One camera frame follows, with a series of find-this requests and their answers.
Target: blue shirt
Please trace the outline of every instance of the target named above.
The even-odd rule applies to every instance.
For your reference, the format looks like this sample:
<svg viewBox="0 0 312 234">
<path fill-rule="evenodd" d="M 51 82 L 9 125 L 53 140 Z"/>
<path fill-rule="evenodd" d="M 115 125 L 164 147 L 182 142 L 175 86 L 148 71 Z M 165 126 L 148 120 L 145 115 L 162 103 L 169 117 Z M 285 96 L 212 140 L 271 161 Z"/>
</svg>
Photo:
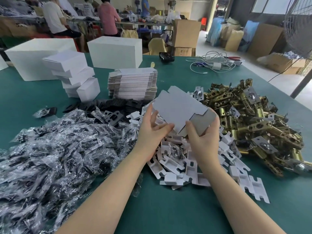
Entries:
<svg viewBox="0 0 312 234">
<path fill-rule="evenodd" d="M 142 12 L 141 12 L 141 16 L 142 17 L 147 17 L 149 16 L 149 12 L 146 10 L 146 8 L 144 7 L 144 3 L 146 4 L 146 8 L 149 10 L 149 2 L 148 0 L 142 0 L 141 4 L 142 4 Z"/>
</svg>

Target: person's right hand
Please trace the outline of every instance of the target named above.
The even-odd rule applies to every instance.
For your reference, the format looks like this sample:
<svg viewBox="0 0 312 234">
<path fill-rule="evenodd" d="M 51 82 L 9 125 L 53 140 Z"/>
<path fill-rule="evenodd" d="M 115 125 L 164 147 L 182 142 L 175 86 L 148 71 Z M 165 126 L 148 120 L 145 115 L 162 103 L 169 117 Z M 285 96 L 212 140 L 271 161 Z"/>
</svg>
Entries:
<svg viewBox="0 0 312 234">
<path fill-rule="evenodd" d="M 215 120 L 207 128 L 202 136 L 198 136 L 192 122 L 186 121 L 186 130 L 189 136 L 189 143 L 196 160 L 207 165 L 219 164 L 219 128 L 220 119 L 216 115 Z"/>
</svg>

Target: black cable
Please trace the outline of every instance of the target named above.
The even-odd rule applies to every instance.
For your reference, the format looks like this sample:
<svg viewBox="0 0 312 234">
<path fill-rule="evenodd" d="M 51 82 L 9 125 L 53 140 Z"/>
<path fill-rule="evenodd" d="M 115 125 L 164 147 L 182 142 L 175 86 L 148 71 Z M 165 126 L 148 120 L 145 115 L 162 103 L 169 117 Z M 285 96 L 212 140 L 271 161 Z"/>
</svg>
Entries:
<svg viewBox="0 0 312 234">
<path fill-rule="evenodd" d="M 292 63 L 286 70 L 284 70 L 283 72 L 277 74 L 276 76 L 274 76 L 272 79 L 274 79 L 275 77 L 279 76 L 280 74 L 283 74 L 285 71 L 287 71 L 293 64 L 295 64 L 299 59 L 297 59 L 294 63 Z"/>
</svg>

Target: hand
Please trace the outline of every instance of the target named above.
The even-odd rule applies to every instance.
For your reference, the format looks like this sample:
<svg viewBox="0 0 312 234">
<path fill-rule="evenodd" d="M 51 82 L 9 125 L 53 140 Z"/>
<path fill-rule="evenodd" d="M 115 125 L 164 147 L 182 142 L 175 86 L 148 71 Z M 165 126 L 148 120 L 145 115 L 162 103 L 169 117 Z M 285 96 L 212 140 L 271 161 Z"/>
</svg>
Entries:
<svg viewBox="0 0 312 234">
<path fill-rule="evenodd" d="M 156 125 L 155 121 L 158 111 L 155 111 L 152 114 L 152 109 L 153 106 L 150 104 L 143 117 L 138 134 L 138 140 L 133 148 L 135 152 L 143 154 L 146 162 L 152 158 L 162 138 L 164 138 L 174 128 L 173 123 Z"/>
<path fill-rule="evenodd" d="M 202 136 L 198 136 L 192 122 L 187 121 L 186 130 L 192 151 L 195 153 L 196 160 L 204 164 L 219 164 L 219 128 L 220 119 L 218 115 Z"/>
</svg>

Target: metal pole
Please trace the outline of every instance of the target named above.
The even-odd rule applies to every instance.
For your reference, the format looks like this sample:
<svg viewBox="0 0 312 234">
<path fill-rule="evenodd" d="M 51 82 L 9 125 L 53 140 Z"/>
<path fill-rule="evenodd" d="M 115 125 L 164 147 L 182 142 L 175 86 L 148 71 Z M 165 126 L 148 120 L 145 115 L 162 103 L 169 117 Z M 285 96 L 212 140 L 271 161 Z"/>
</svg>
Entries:
<svg viewBox="0 0 312 234">
<path fill-rule="evenodd" d="M 312 70 L 309 71 L 309 73 L 303 78 L 303 80 L 299 83 L 299 85 L 294 89 L 294 91 L 291 93 L 292 98 L 296 98 L 298 94 L 304 89 L 304 87 L 310 82 L 312 79 Z"/>
</svg>

